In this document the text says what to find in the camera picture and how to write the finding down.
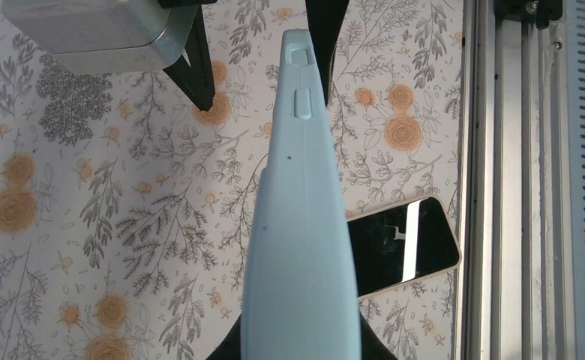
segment black clip arm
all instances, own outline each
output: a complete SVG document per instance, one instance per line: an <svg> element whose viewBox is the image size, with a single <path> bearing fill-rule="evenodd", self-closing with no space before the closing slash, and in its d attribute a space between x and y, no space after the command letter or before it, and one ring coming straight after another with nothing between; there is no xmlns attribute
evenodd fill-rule
<svg viewBox="0 0 585 360"><path fill-rule="evenodd" d="M179 3L187 2L159 0L161 5L163 2L165 4L170 2L171 5L175 5L172 1ZM197 14L195 19L193 19L193 25L191 26L184 50L187 53L189 61L184 56L180 56L178 61L164 69L164 72L193 101L193 104L198 109L210 110L213 107L215 83L213 81L211 56L209 55L209 42L206 40L204 16L202 15L202 8L200 6L197 8Z"/></svg>

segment black bracket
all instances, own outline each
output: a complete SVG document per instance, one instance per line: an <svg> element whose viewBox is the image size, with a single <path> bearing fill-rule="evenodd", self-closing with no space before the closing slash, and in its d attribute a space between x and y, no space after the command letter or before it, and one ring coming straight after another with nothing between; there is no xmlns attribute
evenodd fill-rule
<svg viewBox="0 0 585 360"><path fill-rule="evenodd" d="M337 39L350 0L306 0L308 30L319 66L325 105L332 91L332 67L335 64Z"/></svg>
<svg viewBox="0 0 585 360"><path fill-rule="evenodd" d="M201 5L215 1L217 0L158 0L163 8ZM204 16L200 6L198 6L196 16L193 19L184 51L187 53L188 61L184 56L180 56L178 61L164 69L164 73L193 101L198 109L210 110L213 107L215 83L209 54L209 42L206 39L204 27Z"/></svg>
<svg viewBox="0 0 585 360"><path fill-rule="evenodd" d="M533 23L538 30L562 17L563 0L496 0L496 16L502 20Z"/></svg>
<svg viewBox="0 0 585 360"><path fill-rule="evenodd" d="M157 0L163 9L177 8L188 5L214 4L218 0Z"/></svg>

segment silver metal block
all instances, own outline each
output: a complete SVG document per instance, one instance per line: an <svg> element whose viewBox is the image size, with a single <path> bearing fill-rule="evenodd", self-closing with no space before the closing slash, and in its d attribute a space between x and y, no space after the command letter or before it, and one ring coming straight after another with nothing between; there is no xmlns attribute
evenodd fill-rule
<svg viewBox="0 0 585 360"><path fill-rule="evenodd" d="M161 70L182 55L197 6L155 0L4 0L5 17L76 74Z"/></svg>

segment phone case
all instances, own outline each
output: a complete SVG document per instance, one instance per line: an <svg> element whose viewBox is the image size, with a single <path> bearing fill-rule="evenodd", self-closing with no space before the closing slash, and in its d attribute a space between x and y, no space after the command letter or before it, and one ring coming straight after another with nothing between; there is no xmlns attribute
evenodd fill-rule
<svg viewBox="0 0 585 360"><path fill-rule="evenodd" d="M380 212L384 212L386 210L393 209L393 208L396 208L398 206L405 206L407 204L414 203L415 201L419 201L419 200L423 200L423 199L428 199L428 198L435 199L439 204L441 204L441 208L444 209L443 203L440 201L440 199L438 198L438 196L424 195L424 196L416 197L416 198L409 199L409 200L406 200L406 201L397 202L395 204L385 205L382 208L379 208L379 209L374 210L372 212L368 212L368 213L364 213L364 214L359 214L359 215L356 215L356 216L353 216L353 217L348 217L347 220L348 220L348 222L350 222L350 221L354 221L354 220L366 218L368 216L371 216L371 215L374 215L374 214L378 214ZM449 267L447 269L441 270L441 271L434 272L434 273L429 274L429 275L424 276L424 277L418 277L416 279L408 280L408 281L405 281L403 283L397 283L395 285L388 286L386 288L383 288L383 289L378 290L378 291L375 291L375 292L371 292L371 293L366 294L366 295L361 295L361 296L358 297L358 300L365 300L365 299L373 298L374 296L377 296L379 294L387 293L388 291L396 290L396 289L399 289L401 287L405 287L406 285L412 284L412 283L414 283L416 281L423 281L425 279L432 278L432 277L437 276L437 275L440 275L442 273L450 272L451 270L455 270L460 265L460 263L461 263L461 261L463 259L463 254L461 253L461 248L458 245L458 238L456 236L456 232L454 231L454 228L452 227L452 224L449 221L449 217L447 217L445 215L445 219L447 219L447 224L449 226L449 229L451 230L452 236L454 237L454 243L456 244L456 248L458 249L458 254L459 254L458 261L453 266L451 266L451 267Z"/></svg>

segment phone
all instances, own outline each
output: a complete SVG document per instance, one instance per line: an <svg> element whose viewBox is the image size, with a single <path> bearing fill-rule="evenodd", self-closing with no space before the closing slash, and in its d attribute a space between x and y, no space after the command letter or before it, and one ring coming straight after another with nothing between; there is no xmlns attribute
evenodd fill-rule
<svg viewBox="0 0 585 360"><path fill-rule="evenodd" d="M348 221L359 296L449 271L461 252L445 209L432 196Z"/></svg>

